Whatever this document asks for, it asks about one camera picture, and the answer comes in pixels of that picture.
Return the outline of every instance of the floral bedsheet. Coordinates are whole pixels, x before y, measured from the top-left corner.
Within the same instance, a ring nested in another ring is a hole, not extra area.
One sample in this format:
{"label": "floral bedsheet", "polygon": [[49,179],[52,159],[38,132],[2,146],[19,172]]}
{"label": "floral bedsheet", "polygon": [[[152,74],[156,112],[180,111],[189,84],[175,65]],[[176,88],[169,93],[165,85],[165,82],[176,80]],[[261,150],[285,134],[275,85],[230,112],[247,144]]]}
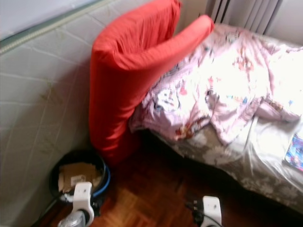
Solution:
{"label": "floral bedsheet", "polygon": [[228,146],[223,146],[211,125],[194,137],[164,139],[183,157],[215,166],[245,189],[262,194],[303,214],[303,173],[282,163],[299,122],[269,122],[255,117]]}
{"label": "floral bedsheet", "polygon": [[297,121],[303,114],[303,47],[278,45],[227,25],[165,73],[136,108],[130,129],[180,140],[212,124],[229,144],[254,115]]}

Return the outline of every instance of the cartoon print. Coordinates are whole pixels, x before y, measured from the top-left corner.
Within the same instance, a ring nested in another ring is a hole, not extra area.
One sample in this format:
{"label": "cartoon print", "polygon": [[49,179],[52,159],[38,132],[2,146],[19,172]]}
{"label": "cartoon print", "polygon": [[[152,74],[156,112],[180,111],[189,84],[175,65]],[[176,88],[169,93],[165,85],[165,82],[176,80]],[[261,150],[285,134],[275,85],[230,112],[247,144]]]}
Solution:
{"label": "cartoon print", "polygon": [[201,44],[201,54],[198,58],[198,66],[200,66],[205,57],[208,57],[211,62],[214,62],[214,49],[210,44]]}
{"label": "cartoon print", "polygon": [[303,140],[297,134],[294,135],[289,149],[285,155],[285,160],[303,171]]}
{"label": "cartoon print", "polygon": [[154,98],[156,111],[173,112],[180,107],[177,91],[169,88],[161,90]]}
{"label": "cartoon print", "polygon": [[222,79],[219,77],[210,76],[207,80],[209,83],[209,87],[213,88],[215,85],[217,85],[219,82],[221,82]]}
{"label": "cartoon print", "polygon": [[[215,101],[211,101],[210,96],[215,96]],[[212,89],[207,90],[205,93],[204,101],[207,104],[209,109],[214,109],[216,101],[220,98],[218,94],[216,94]]]}
{"label": "cartoon print", "polygon": [[275,102],[275,101],[271,101],[269,103],[275,110],[277,110],[278,112],[280,112],[281,110],[283,110],[283,106],[278,103],[278,102]]}
{"label": "cartoon print", "polygon": [[231,99],[233,99],[237,102],[240,102],[242,104],[246,104],[247,101],[248,101],[248,99],[246,97],[243,98],[243,97],[240,97],[240,96],[227,96],[227,98],[231,98]]}
{"label": "cartoon print", "polygon": [[154,89],[160,82],[162,82],[162,80],[166,77],[169,76],[173,76],[174,74],[176,74],[178,71],[180,71],[180,69],[184,66],[184,61],[180,61],[179,63],[177,63],[171,70],[167,71],[166,73],[164,73],[152,86],[151,86],[151,90]]}
{"label": "cartoon print", "polygon": [[182,95],[182,96],[186,96],[187,95],[187,91],[185,90],[184,86],[181,87],[179,94]]}
{"label": "cartoon print", "polygon": [[205,120],[206,117],[208,117],[208,114],[204,113],[203,116],[198,120],[186,123],[184,126],[181,126],[176,130],[176,135],[179,137],[179,139],[192,138],[194,134],[203,127],[203,120]]}
{"label": "cartoon print", "polygon": [[240,37],[240,32],[235,31],[235,32],[228,32],[226,33],[225,40],[232,44],[235,42],[238,38]]}
{"label": "cartoon print", "polygon": [[247,73],[254,70],[253,63],[245,55],[245,47],[241,47],[241,49],[238,50],[238,53],[240,54],[240,57],[237,57],[236,61],[232,65],[238,66],[241,71],[246,71]]}

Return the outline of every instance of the red pillow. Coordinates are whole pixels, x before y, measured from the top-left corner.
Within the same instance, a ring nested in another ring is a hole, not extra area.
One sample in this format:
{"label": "red pillow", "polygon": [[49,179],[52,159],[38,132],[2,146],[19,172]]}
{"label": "red pillow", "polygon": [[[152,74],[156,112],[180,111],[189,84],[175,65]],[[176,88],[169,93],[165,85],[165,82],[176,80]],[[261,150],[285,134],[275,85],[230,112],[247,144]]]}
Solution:
{"label": "red pillow", "polygon": [[89,129],[94,147],[115,165],[138,148],[127,121],[159,77],[212,31],[202,16],[172,38],[177,0],[155,0],[115,20],[97,37],[90,69]]}

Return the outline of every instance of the bed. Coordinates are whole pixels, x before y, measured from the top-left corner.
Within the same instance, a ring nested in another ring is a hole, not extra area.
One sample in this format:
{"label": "bed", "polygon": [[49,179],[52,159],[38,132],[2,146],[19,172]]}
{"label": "bed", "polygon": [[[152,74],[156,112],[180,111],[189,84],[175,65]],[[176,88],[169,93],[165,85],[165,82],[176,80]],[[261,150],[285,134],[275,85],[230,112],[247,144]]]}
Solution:
{"label": "bed", "polygon": [[[223,32],[223,39],[231,45],[234,45],[233,42],[243,31],[240,28],[216,25],[213,33],[216,34],[222,28],[237,31],[236,33]],[[295,45],[287,44],[285,46],[285,43],[269,37],[253,33],[250,35],[252,39],[258,39],[258,42],[272,45],[273,51],[280,47],[296,49]],[[206,50],[205,43],[213,41],[214,38],[210,35],[200,44],[200,47],[202,46]],[[296,49],[300,53],[296,58],[302,59],[301,50],[300,48]],[[221,54],[224,55],[224,52],[228,51],[230,49],[224,49]],[[200,62],[197,60],[195,65],[200,68],[204,64],[207,65],[207,61],[205,59]],[[188,69],[184,66],[186,65],[184,62],[182,64],[181,68],[184,73],[181,75],[180,81],[184,81],[185,76],[195,73],[192,66]],[[196,119],[190,119],[195,122],[190,124],[190,130],[180,130],[181,127],[188,124],[188,118],[196,117],[197,113],[201,113],[202,108],[195,112],[194,117],[192,117],[195,105],[191,106],[190,117],[187,118],[187,121],[184,121],[184,119],[180,119],[180,115],[186,118],[186,111],[178,112],[177,110],[187,108],[187,105],[190,106],[190,101],[188,103],[186,101],[177,102],[174,101],[174,97],[180,99],[180,92],[186,93],[188,88],[185,91],[181,83],[181,86],[178,87],[179,93],[176,95],[171,92],[160,93],[159,89],[157,90],[157,88],[160,88],[161,91],[167,90],[167,84],[169,83],[174,83],[173,86],[175,86],[178,78],[173,76],[176,71],[180,71],[178,67],[180,67],[180,63],[163,75],[163,78],[150,89],[146,98],[136,108],[129,123],[131,131],[150,129],[179,155],[215,166],[228,173],[245,189],[262,194],[303,214],[303,173],[288,167],[282,162],[293,135],[298,130],[303,129],[303,120],[298,117],[289,121],[276,121],[264,117],[264,114],[253,114],[243,124],[235,138],[228,138],[218,136],[216,125],[211,124],[210,119],[206,121],[207,118],[203,115],[203,117],[196,118],[199,119],[198,123]],[[168,96],[171,101],[161,100],[161,97]]]}

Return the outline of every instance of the wooden floor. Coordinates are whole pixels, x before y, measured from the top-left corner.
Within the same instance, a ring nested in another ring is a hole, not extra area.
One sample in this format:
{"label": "wooden floor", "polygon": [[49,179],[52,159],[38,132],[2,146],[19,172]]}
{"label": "wooden floor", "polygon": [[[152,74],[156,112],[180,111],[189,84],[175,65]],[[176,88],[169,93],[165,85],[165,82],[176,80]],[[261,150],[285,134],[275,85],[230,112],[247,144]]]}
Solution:
{"label": "wooden floor", "polygon": [[[184,204],[204,195],[220,198],[225,227],[302,226],[302,217],[284,206],[213,184],[204,179],[208,174],[184,167],[162,151],[138,152],[113,172],[101,217],[91,227],[194,227],[191,211]],[[41,226],[57,227],[70,210],[53,209]]]}

